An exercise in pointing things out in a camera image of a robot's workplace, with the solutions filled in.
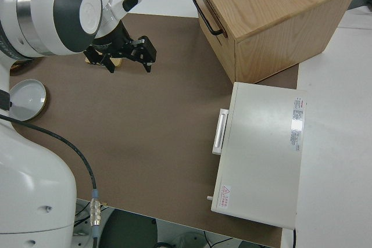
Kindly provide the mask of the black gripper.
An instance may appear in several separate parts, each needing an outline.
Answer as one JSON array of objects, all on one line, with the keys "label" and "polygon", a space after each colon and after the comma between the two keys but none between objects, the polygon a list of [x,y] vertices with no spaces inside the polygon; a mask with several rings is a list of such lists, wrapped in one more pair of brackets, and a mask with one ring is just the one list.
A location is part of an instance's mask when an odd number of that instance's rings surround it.
[{"label": "black gripper", "polygon": [[94,39],[83,54],[90,64],[101,64],[110,73],[114,73],[116,68],[110,58],[140,62],[147,73],[151,72],[152,64],[156,61],[156,49],[151,40],[146,35],[137,40],[132,39],[123,23],[119,23],[103,37]]}]

